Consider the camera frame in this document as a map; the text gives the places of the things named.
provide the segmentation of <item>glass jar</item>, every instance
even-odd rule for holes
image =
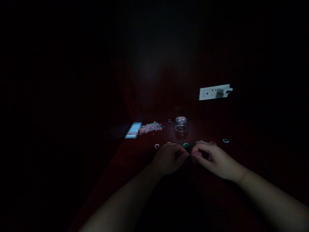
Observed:
[[[175,131],[177,132],[185,132],[188,130],[187,118],[180,116],[175,119]]]

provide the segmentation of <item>forearm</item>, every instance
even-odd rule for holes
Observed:
[[[140,213],[161,178],[148,165],[114,193],[80,231],[133,231]]]
[[[309,231],[309,209],[250,170],[239,185],[279,231]]]

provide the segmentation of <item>electrical outlet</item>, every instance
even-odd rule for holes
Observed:
[[[224,98],[228,96],[226,91],[232,91],[233,89],[229,87],[229,84],[226,85],[217,85],[206,88],[200,88],[200,101],[209,100],[215,98]]]

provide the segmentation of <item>colorful rubber band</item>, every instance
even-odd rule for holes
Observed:
[[[183,147],[184,147],[184,148],[188,148],[189,146],[190,146],[190,144],[188,144],[188,143],[184,143],[184,144],[183,144]]]

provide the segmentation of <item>pile of rubber bands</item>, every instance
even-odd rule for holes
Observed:
[[[164,127],[165,126],[162,126],[162,124],[159,124],[156,121],[154,121],[151,124],[146,124],[142,126],[139,131],[141,134],[143,134],[143,133],[148,133],[150,131],[159,131],[159,130],[162,130],[162,128]]]

